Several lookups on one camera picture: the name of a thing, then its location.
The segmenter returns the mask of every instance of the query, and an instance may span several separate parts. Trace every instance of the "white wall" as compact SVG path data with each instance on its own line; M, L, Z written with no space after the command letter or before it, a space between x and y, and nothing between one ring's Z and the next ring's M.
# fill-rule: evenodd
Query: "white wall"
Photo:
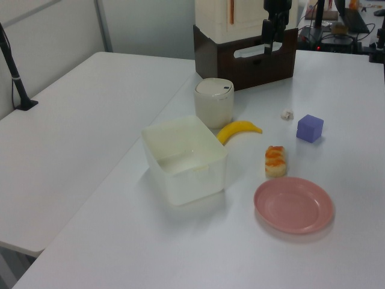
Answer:
M5 32L30 98L95 52L104 51L94 0L61 0ZM16 89L15 101L18 104ZM0 119L12 110L11 76L0 54Z
M194 59L194 0L99 0L112 51Z

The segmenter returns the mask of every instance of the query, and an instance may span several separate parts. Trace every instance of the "brown wooden box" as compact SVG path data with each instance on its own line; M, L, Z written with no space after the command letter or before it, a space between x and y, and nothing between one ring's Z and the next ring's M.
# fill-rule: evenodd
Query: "brown wooden box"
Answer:
M246 89L293 76L298 29L285 31L282 47L271 55L235 58L239 49L261 45L261 36L216 44L194 25L196 72L202 78L224 78L234 89Z

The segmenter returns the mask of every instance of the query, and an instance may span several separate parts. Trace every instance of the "toy food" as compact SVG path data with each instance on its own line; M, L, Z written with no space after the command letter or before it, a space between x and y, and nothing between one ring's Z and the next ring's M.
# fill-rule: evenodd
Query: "toy food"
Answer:
M273 178L286 174L285 148L283 146L269 146L265 154L266 176Z
M231 138L231 136L243 131L256 131L260 134L262 133L262 130L253 125L253 123L246 120L237 120L235 122L230 122L223 129L221 129L217 134L217 139L219 139L222 145L224 145L229 138Z

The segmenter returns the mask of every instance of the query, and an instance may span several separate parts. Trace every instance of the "plastic storage box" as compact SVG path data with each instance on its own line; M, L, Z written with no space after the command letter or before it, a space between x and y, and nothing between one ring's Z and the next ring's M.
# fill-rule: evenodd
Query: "plastic storage box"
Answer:
M227 150L197 116L149 126L141 136L150 171L171 204L224 188Z

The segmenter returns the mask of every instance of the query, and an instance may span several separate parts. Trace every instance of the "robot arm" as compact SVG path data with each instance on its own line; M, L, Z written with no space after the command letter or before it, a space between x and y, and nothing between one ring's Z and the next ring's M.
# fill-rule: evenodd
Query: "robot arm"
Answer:
M262 43L265 54L271 54L273 42L282 42L283 33L289 23L291 0L264 0L263 8L269 13L269 19L263 21Z

